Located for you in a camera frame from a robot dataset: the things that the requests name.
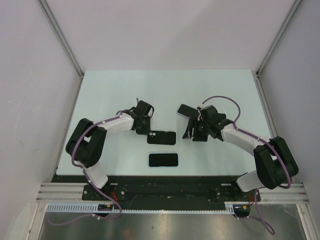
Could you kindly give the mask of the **black phone case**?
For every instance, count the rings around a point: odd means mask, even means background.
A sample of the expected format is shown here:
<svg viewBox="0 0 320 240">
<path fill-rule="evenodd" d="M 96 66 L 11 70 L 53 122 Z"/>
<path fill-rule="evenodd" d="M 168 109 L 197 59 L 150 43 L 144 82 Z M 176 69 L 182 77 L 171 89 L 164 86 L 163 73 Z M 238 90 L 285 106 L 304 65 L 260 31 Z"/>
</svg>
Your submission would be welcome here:
<svg viewBox="0 0 320 240">
<path fill-rule="evenodd" d="M 174 131 L 154 130 L 147 136 L 147 143 L 151 145 L 169 145 L 176 144 L 177 134 Z"/>
</svg>

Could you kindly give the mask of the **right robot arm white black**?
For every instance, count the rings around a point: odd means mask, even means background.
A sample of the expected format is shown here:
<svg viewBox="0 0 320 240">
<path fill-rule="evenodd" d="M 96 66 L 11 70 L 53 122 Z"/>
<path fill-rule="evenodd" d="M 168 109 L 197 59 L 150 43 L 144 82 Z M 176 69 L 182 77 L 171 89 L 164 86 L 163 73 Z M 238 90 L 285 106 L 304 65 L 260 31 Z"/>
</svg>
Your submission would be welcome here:
<svg viewBox="0 0 320 240">
<path fill-rule="evenodd" d="M 256 169 L 238 177 L 230 188 L 231 196 L 237 201 L 242 201 L 251 190 L 283 187 L 299 172 L 286 141 L 280 136 L 268 139 L 236 128 L 226 114 L 219 113 L 212 105 L 193 108 L 181 104 L 177 113 L 188 118 L 183 139 L 207 142 L 208 137 L 212 137 L 254 157 Z"/>
</svg>

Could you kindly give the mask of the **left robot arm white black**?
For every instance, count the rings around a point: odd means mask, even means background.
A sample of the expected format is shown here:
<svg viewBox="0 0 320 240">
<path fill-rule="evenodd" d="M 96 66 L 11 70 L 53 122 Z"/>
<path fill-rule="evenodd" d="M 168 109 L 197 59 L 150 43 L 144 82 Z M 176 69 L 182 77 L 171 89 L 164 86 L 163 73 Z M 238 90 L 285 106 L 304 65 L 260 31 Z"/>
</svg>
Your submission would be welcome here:
<svg viewBox="0 0 320 240">
<path fill-rule="evenodd" d="M 151 104 L 137 100 L 136 106 L 119 110 L 114 117 L 96 123 L 82 118 L 76 125 L 65 151 L 71 157 L 71 164 L 80 168 L 88 182 L 94 186 L 93 194 L 98 199 L 105 200 L 111 193 L 107 185 L 108 176 L 99 163 L 106 138 L 124 131 L 148 135 L 154 111 Z"/>
</svg>

